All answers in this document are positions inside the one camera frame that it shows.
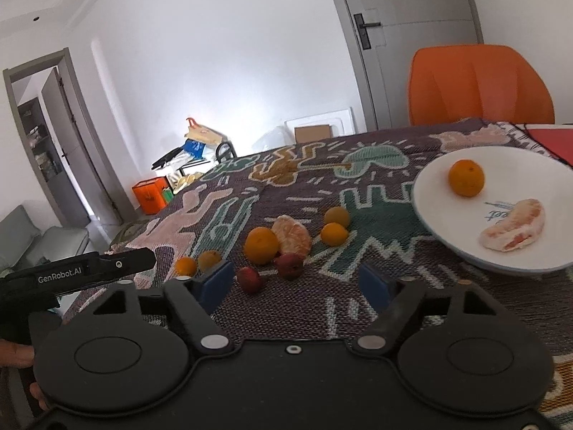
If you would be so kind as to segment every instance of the patterned tablecloth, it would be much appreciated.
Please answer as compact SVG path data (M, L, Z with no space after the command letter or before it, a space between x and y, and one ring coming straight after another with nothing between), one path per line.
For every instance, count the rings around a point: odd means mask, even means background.
M139 288L160 286L173 276L180 256L197 257L209 249L236 268L247 266L242 254L247 233L291 215L314 238L305 274L289 283L275 276L272 266L262 267L270 281L257 296L235 284L214 314L228 333L237 338L356 336L376 317L357 287L357 267L364 261L390 277L413 276L435 288L469 278L519 315L550 348L555 383L541 411L573 429L573 271L518 278L476 269L429 235L412 208L411 187L425 165L478 145L548 155L510 124L470 119L339 137L225 162L178 194L127 244L127 249L149 247L158 259L154 270L134 280ZM330 248L318 234L325 211L337 205L351 214L350 236L342 247ZM66 317L103 291L83 292Z

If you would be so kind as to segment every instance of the white plate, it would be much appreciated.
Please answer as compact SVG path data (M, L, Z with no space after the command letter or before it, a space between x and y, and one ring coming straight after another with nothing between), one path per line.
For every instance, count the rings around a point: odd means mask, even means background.
M463 159L477 162L485 173L485 186L473 198L456 195L448 184L450 167ZM511 252L478 243L485 228L506 216L503 204L528 198L538 199L545 207L545 228L536 242ZM475 147L443 155L418 174L413 204L436 238L476 266L523 275L573 265L573 171L536 152Z

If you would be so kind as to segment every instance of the gray door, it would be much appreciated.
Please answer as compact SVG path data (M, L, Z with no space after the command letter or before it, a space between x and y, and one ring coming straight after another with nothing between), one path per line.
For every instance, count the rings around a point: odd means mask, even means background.
M377 126L408 126L411 60L423 47L477 43L469 0L346 1L350 14L362 14L365 23L381 23L367 29L371 48L359 42Z
M87 226L90 222L90 217L77 196L67 173L62 171L53 178L48 179L47 183L56 204L58 204L59 209L67 220L67 224L62 226L70 228Z
M72 122L67 99L64 96L57 70L54 68L44 84L42 97L44 97L59 145L64 152L64 159L68 161L85 199L100 222L106 225L118 225L121 221L90 157L78 138L77 129Z
M62 80L64 94L69 100L70 110L76 119L75 125L77 127L77 131L79 136L82 138L82 142L91 158L97 175L101 179L107 193L117 205L119 214L124 221L131 221L136 218L134 207L128 196L125 194L119 179L115 176L110 161L105 155L103 146L97 139L97 133L94 130L93 125L91 123L88 125L87 117L89 117L89 114L87 112L87 107L85 104L80 102L80 87L75 79L73 70L70 70L68 63L71 66L71 60L64 57L64 59L58 63L57 68L60 79Z

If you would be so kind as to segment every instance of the doorway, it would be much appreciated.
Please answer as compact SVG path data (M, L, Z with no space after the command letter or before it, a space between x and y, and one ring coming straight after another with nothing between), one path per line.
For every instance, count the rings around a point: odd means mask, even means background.
M408 77L417 50L482 43L473 0L334 0L368 130L409 126Z
M69 50L5 70L4 79L22 145L62 226L86 226L86 216L110 226L135 219L91 122ZM31 98L18 99L22 92ZM37 128L22 117L26 111Z

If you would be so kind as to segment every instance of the human hand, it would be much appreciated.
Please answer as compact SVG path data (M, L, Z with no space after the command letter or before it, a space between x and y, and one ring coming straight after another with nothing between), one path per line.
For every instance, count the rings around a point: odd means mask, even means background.
M32 367L34 363L34 348L23 344L11 343L0 339L0 367L16 367L26 369ZM31 395L38 400L42 410L47 411L46 399L39 388L38 383L30 385Z

